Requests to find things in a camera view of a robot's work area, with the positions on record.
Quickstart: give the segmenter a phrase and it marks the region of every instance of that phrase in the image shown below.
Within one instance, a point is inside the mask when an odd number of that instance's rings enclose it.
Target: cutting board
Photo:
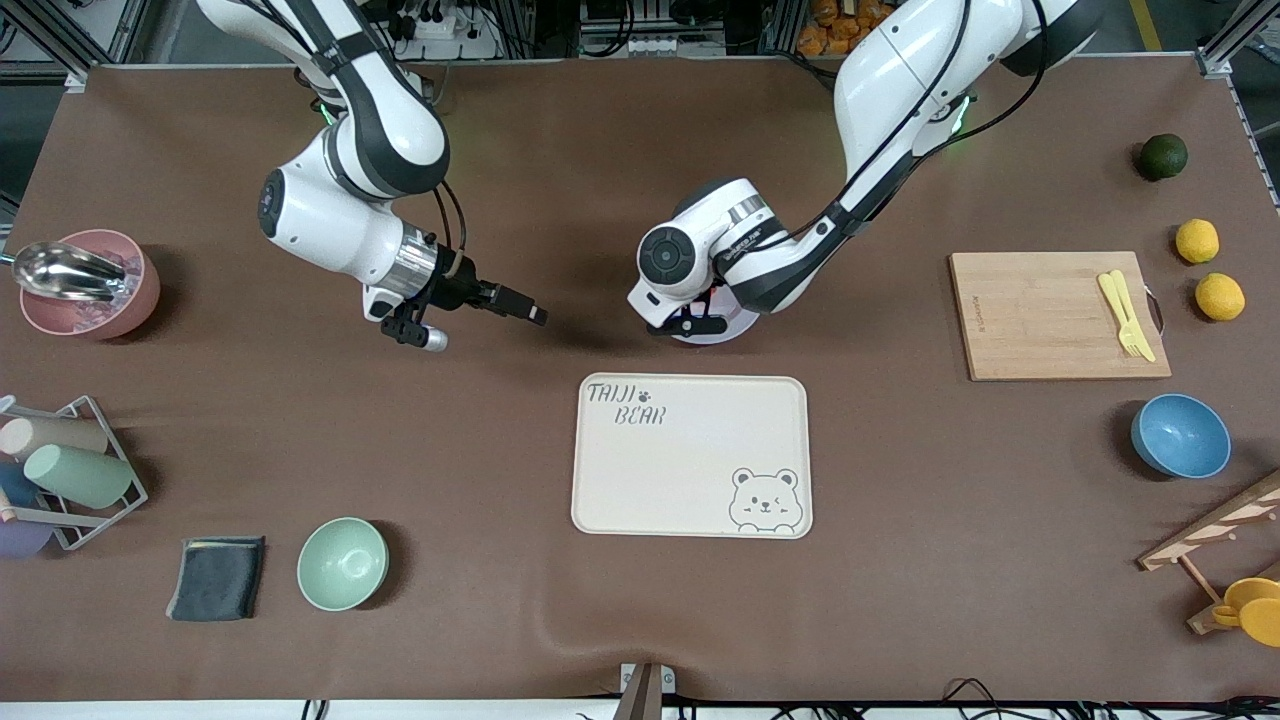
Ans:
[[[1119,324],[1097,281],[1108,270],[1124,273],[1155,363],[1120,347]],[[1172,374],[1133,252],[956,252],[951,275],[975,380]]]

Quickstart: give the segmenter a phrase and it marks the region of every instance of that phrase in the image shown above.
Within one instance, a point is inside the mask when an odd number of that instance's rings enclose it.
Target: table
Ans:
[[[1197,638],[1178,569],[1134,559],[1280,462],[1280,228],[1229,87],[1190,58],[1079,59],[1012,119],[923,167],[794,307],[732,343],[646,337],[636,242],[685,192],[751,177],[790,225],[842,181],[827,91],[778,60],[566,61],[452,70],[451,182],[484,277],[550,324],[435,313],[449,350],[397,347],[353,281],[271,247],[266,173],[319,128],[283,69],[97,69],[58,111],[13,236],[125,232],[165,284],[131,341],[47,338],[0,305],[0,384],[28,406],[97,397],[152,500],[84,548],[0,566],[0,700],[562,697],[660,660],[686,696],[1208,701],[1275,692],[1275,655]],[[1025,79],[993,69],[977,122]],[[1149,184],[1134,142],[1187,138]],[[430,197],[410,222],[438,228]],[[1211,269],[1249,307],[1188,306],[1170,228],[1212,219]],[[973,383],[946,256],[1137,251],[1164,300],[1167,380]],[[586,536],[570,516],[575,397],[598,370],[783,374],[808,388],[814,527],[796,542]],[[1166,391],[1222,413],[1236,454],[1156,482],[1126,446]],[[367,610],[311,609],[302,542],[378,521],[394,557]],[[173,623],[184,537],[266,534],[257,616]],[[1226,583],[1280,528],[1198,551]]]

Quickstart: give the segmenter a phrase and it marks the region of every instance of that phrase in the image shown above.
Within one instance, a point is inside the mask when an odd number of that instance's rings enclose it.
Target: lemon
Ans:
[[[1178,228],[1178,254],[1188,263],[1208,263],[1217,255],[1217,229],[1208,220],[1187,220]]]
[[[1196,286],[1196,304],[1215,320],[1234,320],[1244,310],[1244,291],[1222,273],[1210,273]]]

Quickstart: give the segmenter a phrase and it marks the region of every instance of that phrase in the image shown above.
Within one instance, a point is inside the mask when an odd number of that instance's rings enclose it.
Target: white disc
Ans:
[[[701,315],[705,311],[705,302],[691,302],[689,310],[694,315]],[[728,320],[727,331],[719,334],[695,334],[692,337],[681,337],[677,334],[673,337],[689,345],[718,345],[745,333],[748,328],[755,324],[755,319],[760,316],[739,305],[733,293],[724,287],[712,290],[710,306],[712,315],[719,315]]]

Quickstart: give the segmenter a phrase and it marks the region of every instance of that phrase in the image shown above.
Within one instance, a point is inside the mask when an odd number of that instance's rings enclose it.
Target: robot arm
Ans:
[[[1029,42],[1042,12],[1048,32]],[[704,186],[640,242],[631,306],[654,334],[691,342],[730,340],[756,314],[786,309],[915,164],[959,129],[966,88],[997,56],[1020,74],[1037,73],[1043,47],[1046,64],[1065,61],[1092,38],[1100,18],[1097,0],[909,0],[837,74],[836,123],[847,167],[840,196],[794,238],[750,181]],[[732,302],[716,310],[726,290]],[[700,314],[691,311],[695,304]],[[745,313],[746,322],[735,327],[726,316],[733,313]]]
[[[351,0],[198,0],[223,31],[297,63],[320,99],[339,110],[302,152],[268,176],[259,201],[266,237],[308,263],[364,286],[364,310],[398,342],[444,350],[448,336],[421,322],[428,305],[471,305],[539,325],[547,314],[475,264],[404,223],[390,201],[434,191],[449,142],[417,76],[390,51]]]

